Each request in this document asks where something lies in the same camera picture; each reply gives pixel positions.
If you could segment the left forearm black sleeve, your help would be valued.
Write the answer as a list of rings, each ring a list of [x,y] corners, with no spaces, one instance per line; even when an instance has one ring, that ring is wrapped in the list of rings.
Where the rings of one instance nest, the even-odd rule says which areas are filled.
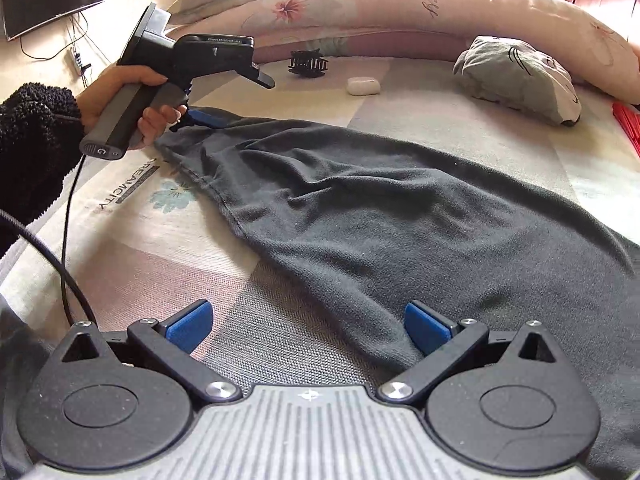
[[[61,195],[84,136],[73,93],[23,84],[1,103],[1,209],[27,226]]]

